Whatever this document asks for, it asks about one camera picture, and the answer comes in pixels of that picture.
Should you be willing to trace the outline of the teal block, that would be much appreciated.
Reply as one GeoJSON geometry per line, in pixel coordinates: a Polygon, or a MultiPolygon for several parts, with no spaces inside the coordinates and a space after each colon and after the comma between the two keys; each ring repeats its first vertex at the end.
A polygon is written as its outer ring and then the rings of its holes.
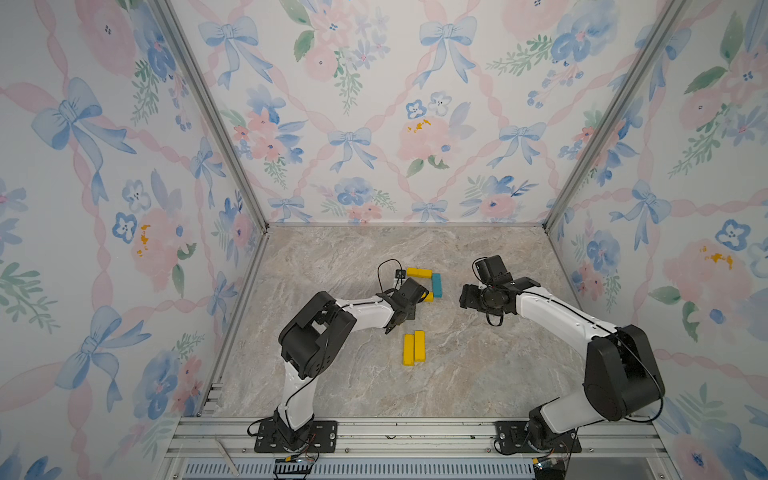
{"type": "Polygon", "coordinates": [[[432,295],[435,299],[443,296],[442,278],[439,273],[432,273],[431,276],[432,295]]]}

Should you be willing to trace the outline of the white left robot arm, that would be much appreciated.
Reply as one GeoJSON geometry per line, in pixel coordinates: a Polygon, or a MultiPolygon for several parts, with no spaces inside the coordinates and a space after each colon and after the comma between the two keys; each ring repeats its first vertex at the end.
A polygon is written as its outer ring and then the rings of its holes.
{"type": "Polygon", "coordinates": [[[365,329],[390,333],[415,316],[416,306],[428,294],[413,279],[366,299],[344,300],[326,291],[316,293],[278,336],[285,383],[273,421],[281,439],[292,448],[308,440],[315,380],[331,366],[351,333],[365,329]]]}

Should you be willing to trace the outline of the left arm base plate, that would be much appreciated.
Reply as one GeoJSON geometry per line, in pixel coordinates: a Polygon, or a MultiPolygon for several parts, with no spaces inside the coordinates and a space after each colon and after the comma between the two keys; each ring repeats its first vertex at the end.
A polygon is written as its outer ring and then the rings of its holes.
{"type": "Polygon", "coordinates": [[[252,423],[248,435],[254,438],[255,453],[334,453],[338,436],[336,421],[311,420],[294,431],[280,418],[252,423]]]}

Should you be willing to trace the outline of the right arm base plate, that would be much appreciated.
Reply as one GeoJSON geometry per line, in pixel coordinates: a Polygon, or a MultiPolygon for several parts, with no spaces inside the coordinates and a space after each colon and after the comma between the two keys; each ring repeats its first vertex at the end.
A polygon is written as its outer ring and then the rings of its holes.
{"type": "Polygon", "coordinates": [[[575,430],[554,433],[547,426],[528,421],[496,421],[494,448],[502,455],[518,453],[544,455],[582,452],[575,430]]]}

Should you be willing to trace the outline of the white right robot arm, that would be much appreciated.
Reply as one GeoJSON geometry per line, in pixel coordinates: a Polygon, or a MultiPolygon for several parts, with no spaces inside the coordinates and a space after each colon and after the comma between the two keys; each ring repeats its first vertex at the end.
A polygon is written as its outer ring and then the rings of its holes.
{"type": "Polygon", "coordinates": [[[498,287],[466,284],[459,305],[488,318],[514,314],[532,320],[585,361],[580,388],[529,412],[523,439],[537,450],[556,447],[583,426],[663,405],[665,387],[648,336],[635,325],[601,321],[527,277],[498,287]]]}

